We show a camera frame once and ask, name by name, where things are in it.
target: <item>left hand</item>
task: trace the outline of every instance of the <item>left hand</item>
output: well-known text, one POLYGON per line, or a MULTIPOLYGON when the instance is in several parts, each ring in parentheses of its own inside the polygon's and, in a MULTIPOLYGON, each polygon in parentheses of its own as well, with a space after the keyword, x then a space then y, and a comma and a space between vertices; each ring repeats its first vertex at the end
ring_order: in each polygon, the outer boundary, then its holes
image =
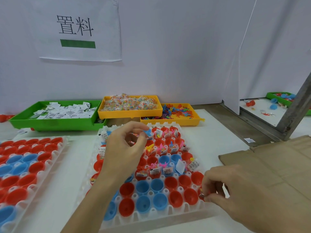
POLYGON ((147 143, 147 135, 143 130, 149 130, 149 127, 143 123, 131 121, 110 134, 101 173, 114 174, 122 183, 131 176, 136 170, 147 143))

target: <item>hand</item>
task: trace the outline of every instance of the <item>hand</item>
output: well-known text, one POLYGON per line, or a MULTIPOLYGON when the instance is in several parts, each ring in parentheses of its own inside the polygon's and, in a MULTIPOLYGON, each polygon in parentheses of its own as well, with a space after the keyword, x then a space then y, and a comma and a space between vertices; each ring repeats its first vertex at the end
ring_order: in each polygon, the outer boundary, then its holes
POLYGON ((239 165, 213 167, 202 181, 204 200, 220 206, 229 216, 254 232, 309 232, 301 217, 279 202, 264 186, 254 184, 239 165), (223 184, 230 197, 225 198, 223 184))
POLYGON ((101 173, 116 175, 121 183, 131 176, 136 170, 147 143, 147 135, 143 130, 149 130, 149 127, 143 123, 131 121, 109 135, 101 173))

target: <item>metal pole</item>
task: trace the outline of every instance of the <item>metal pole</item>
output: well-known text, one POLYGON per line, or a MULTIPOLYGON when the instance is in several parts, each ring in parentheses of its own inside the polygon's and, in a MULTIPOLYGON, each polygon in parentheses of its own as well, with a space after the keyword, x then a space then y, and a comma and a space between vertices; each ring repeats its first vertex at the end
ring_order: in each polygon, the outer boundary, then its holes
POLYGON ((296 129, 300 121, 306 115, 311 106, 311 73, 298 91, 296 98, 286 110, 283 117, 276 126, 276 130, 284 134, 284 141, 296 129))

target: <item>green plastic tray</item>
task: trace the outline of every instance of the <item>green plastic tray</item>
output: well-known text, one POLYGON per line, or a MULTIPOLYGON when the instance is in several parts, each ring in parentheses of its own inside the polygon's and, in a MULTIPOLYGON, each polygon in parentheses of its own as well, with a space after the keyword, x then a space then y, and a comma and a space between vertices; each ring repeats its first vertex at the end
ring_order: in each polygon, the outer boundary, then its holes
MULTIPOLYGON (((291 93, 289 93, 289 92, 268 92, 267 95, 266 95, 266 97, 267 97, 268 99, 270 99, 270 100, 273 99, 273 98, 276 98, 278 102, 282 103, 283 105, 286 105, 287 107, 289 107, 289 106, 292 104, 291 101, 285 100, 285 99, 283 99, 282 97, 279 97, 279 96, 274 95, 274 94, 276 94, 276 93, 282 93, 282 94, 284 93, 284 94, 289 94, 289 95, 291 95, 291 93)), ((308 110, 308 112, 306 113, 306 115, 311 115, 311 109, 308 110)))
POLYGON ((50 102, 56 101, 39 101, 29 108, 25 109, 18 115, 15 115, 9 121, 14 128, 33 128, 36 131, 96 131, 106 125, 104 123, 94 123, 98 118, 97 110, 101 100, 83 100, 83 101, 57 101, 61 106, 69 106, 73 104, 82 104, 83 102, 91 103, 91 108, 97 109, 90 118, 83 119, 30 119, 34 112, 45 108, 50 102))

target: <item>white plastic tray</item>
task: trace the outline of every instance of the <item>white plastic tray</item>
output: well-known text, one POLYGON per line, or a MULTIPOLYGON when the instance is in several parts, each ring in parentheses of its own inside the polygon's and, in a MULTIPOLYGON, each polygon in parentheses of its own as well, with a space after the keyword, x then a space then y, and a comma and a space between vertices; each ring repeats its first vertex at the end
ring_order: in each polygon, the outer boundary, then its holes
MULTIPOLYGON (((52 140, 52 139, 57 138, 57 137, 40 137, 40 138, 32 137, 32 138, 27 138, 26 140, 27 141, 31 140, 31 139, 42 140, 44 138, 51 138, 51 140, 52 140)), ((64 147, 66 146, 66 144, 68 142, 68 137, 61 137, 61 138, 63 138, 63 142, 58 143, 57 144, 57 147, 58 147, 57 150, 54 150, 54 151, 51 152, 52 153, 52 160, 46 160, 44 162, 44 164, 45 164, 44 171, 39 171, 37 173, 37 184, 31 184, 31 185, 29 185, 27 187, 27 189, 26 189, 27 192, 28 192, 27 198, 25 200, 19 201, 15 205, 15 210, 14 211, 15 211, 16 216, 15 216, 15 218, 12 221, 8 221, 8 222, 4 223, 0 227, 0 232, 1 233, 13 233, 16 230, 16 228, 17 228, 19 222, 21 221, 24 213, 27 211, 27 208, 29 207, 29 205, 31 204, 33 198, 35 197, 38 189, 40 188, 41 184, 43 183, 43 181, 45 180, 45 178, 49 174, 51 168, 56 163, 57 158, 59 157, 60 153, 62 152, 62 150, 64 149, 64 147)), ((27 156, 27 155, 30 155, 30 154, 31 154, 30 152, 27 152, 27 153, 23 154, 23 156, 27 156)), ((34 161, 30 162, 29 164, 31 165, 31 164, 36 163, 36 162, 38 162, 38 161, 34 160, 34 161)), ((14 165, 14 167, 17 167, 20 164, 22 164, 22 162, 16 163, 14 165)), ((22 177, 24 177, 24 176, 26 176, 28 174, 29 174, 29 172, 23 172, 23 173, 20 174, 20 178, 22 178, 22 177)), ((6 174, 5 176, 2 177, 2 180, 6 179, 6 178, 8 178, 10 176, 12 176, 12 174, 10 174, 10 173, 6 174)), ((13 186, 13 187, 11 187, 8 190, 8 193, 10 193, 10 192, 12 192, 12 191, 14 191, 16 189, 19 189, 19 188, 21 188, 21 187, 13 186)), ((0 204, 0 211, 1 211, 1 209, 5 208, 6 206, 8 206, 6 203, 1 203, 0 204)))
MULTIPOLYGON (((181 127, 178 124, 176 124, 175 122, 173 122, 171 124, 168 124, 167 122, 165 122, 164 124, 157 123, 155 125, 152 125, 149 123, 148 126, 151 129, 154 127, 158 127, 158 128, 171 127, 171 126, 176 127, 178 129, 178 132, 181 134, 181 138, 185 140, 185 143, 187 144, 187 146, 191 147, 191 144, 188 143, 189 140, 187 139, 185 133, 182 131, 181 127)), ((73 211, 76 210, 78 205, 84 199, 87 192, 90 190, 90 188, 91 188, 90 179, 94 174, 96 174, 96 171, 94 170, 93 165, 97 161, 96 156, 99 153, 99 147, 102 145, 99 134, 101 134, 101 132, 104 132, 104 131, 113 131, 117 128, 118 127, 114 125, 111 128, 108 128, 107 126, 105 126, 105 127, 103 127, 103 129, 99 129, 98 134, 97 134, 97 139, 96 139, 94 147, 93 147, 92 156, 91 156, 91 159, 90 159, 90 162, 88 165, 88 169, 87 169, 87 172, 85 174, 84 179, 82 180, 80 191, 78 193, 73 211)), ((192 155, 193 155, 193 158, 195 158, 195 160, 200 163, 200 166, 195 170, 195 172, 199 171, 199 172, 204 174, 205 169, 202 166, 202 163, 200 162, 200 160, 198 160, 196 158, 195 154, 192 153, 192 155)), ((186 172, 186 175, 191 176, 191 172, 186 172)), ((175 178, 177 178, 177 180, 178 180, 178 174, 177 173, 174 173, 173 176, 175 178)), ((164 181, 165 176, 161 175, 160 179, 164 181)), ((148 176, 146 181, 150 184, 152 179, 148 176)), ((134 179, 131 182, 136 186, 138 180, 135 179, 135 176, 134 176, 134 179)), ((200 186, 197 186, 197 185, 192 183, 190 188, 193 188, 195 191, 197 191, 198 188, 200 188, 200 186)), ((128 224, 133 224, 133 223, 151 221, 151 220, 159 219, 159 218, 163 218, 163 217, 168 218, 168 217, 173 217, 175 215, 181 215, 181 214, 190 213, 190 212, 207 210, 207 207, 210 206, 208 203, 205 203, 201 199, 198 199, 198 202, 196 204, 190 205, 187 202, 185 202, 184 195, 183 195, 184 190, 182 187, 179 186, 179 184, 178 184, 178 187, 176 190, 179 191, 183 196, 184 202, 181 205, 181 207, 173 208, 172 205, 168 204, 164 210, 162 210, 162 211, 156 210, 154 208, 153 201, 152 201, 153 196, 155 194, 149 188, 147 196, 151 199, 150 211, 148 213, 141 214, 137 211, 136 206, 135 206, 135 210, 134 210, 133 214, 130 215, 129 217, 123 217, 120 215, 119 203, 122 201, 123 198, 122 198, 122 196, 118 195, 114 200, 115 204, 117 205, 117 213, 116 213, 115 217, 112 220, 103 221, 100 229, 102 230, 102 229, 114 228, 114 227, 124 226, 124 225, 128 225, 128 224)), ((169 195, 168 189, 166 189, 164 187, 164 189, 161 192, 168 197, 168 195, 169 195)), ((134 194, 132 195, 132 200, 134 201, 135 204, 136 204, 136 201, 138 198, 139 198, 139 195, 137 194, 136 188, 135 188, 134 194)))

